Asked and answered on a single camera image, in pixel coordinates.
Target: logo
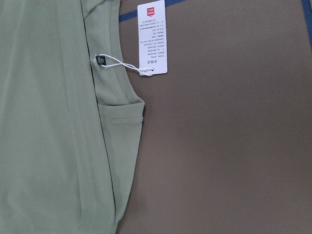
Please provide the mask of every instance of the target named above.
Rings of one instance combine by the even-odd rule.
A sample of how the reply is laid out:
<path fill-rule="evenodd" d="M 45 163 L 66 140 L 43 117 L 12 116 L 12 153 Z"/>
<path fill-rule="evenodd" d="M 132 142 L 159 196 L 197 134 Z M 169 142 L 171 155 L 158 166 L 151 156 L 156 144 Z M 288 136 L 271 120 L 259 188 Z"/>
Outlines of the logo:
<path fill-rule="evenodd" d="M 153 7 L 147 8 L 147 16 L 153 16 L 155 14 L 155 9 Z"/>

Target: size label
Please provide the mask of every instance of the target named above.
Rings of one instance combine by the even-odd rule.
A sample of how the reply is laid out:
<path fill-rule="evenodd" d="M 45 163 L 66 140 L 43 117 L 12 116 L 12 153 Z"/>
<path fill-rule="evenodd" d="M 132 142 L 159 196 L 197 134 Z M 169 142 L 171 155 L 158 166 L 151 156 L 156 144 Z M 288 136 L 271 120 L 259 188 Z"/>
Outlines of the size label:
<path fill-rule="evenodd" d="M 152 68 L 148 74 L 167 73 L 165 1 L 137 6 L 139 67 Z"/>

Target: red logo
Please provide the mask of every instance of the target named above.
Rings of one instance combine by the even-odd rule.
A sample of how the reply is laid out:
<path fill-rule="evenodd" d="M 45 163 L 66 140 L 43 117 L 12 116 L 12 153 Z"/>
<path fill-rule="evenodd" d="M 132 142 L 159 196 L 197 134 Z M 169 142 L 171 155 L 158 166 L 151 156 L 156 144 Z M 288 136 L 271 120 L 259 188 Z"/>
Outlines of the red logo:
<path fill-rule="evenodd" d="M 147 16 L 153 16 L 155 14 L 155 9 L 153 7 L 147 8 Z"/>

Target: white cord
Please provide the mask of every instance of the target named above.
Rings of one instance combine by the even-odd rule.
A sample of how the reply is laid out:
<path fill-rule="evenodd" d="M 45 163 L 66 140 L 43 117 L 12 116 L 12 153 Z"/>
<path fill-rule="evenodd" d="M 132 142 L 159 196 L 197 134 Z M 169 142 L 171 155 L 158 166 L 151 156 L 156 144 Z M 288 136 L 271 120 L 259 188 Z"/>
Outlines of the white cord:
<path fill-rule="evenodd" d="M 114 60 L 116 60 L 117 62 L 119 62 L 119 63 L 115 63 L 115 64 L 111 64 L 111 65 L 102 65 L 102 64 L 101 64 L 102 67 L 113 67 L 113 66 L 117 66 L 117 65 L 123 65 L 123 66 L 125 66 L 125 67 L 130 68 L 130 69 L 137 70 L 138 72 L 140 72 L 140 73 L 143 74 L 143 75 L 146 75 L 146 76 L 149 76 L 149 77 L 153 75 L 153 74 L 148 74 L 148 73 L 146 73 L 146 71 L 152 71 L 153 68 L 150 68 L 150 67 L 136 68 L 136 67 L 134 67 L 134 66 L 131 65 L 131 64 L 124 63 L 124 62 L 118 60 L 117 58 L 114 58 L 114 57 L 109 56 L 109 55 L 106 55 L 106 54 L 100 54 L 99 56 L 106 56 L 106 57 L 108 57 L 108 58 L 114 59 Z"/>

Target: dark blue edge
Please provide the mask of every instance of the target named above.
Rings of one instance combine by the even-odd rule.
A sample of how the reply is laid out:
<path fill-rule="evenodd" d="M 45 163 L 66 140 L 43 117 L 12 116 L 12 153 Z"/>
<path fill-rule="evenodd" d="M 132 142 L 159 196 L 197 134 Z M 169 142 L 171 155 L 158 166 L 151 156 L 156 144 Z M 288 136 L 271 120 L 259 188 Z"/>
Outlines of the dark blue edge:
<path fill-rule="evenodd" d="M 310 45 L 312 47 L 312 9 L 310 0 L 301 0 L 304 16 L 306 18 L 309 38 L 310 38 Z"/>
<path fill-rule="evenodd" d="M 185 0 L 165 0 L 165 6 L 166 7 L 171 6 L 171 5 L 177 4 L 177 3 L 182 2 L 182 1 L 185 1 Z M 119 22 L 124 22 L 126 20 L 130 20 L 130 19 L 135 18 L 135 17 L 137 17 L 137 10 L 120 15 L 119 16 Z"/>

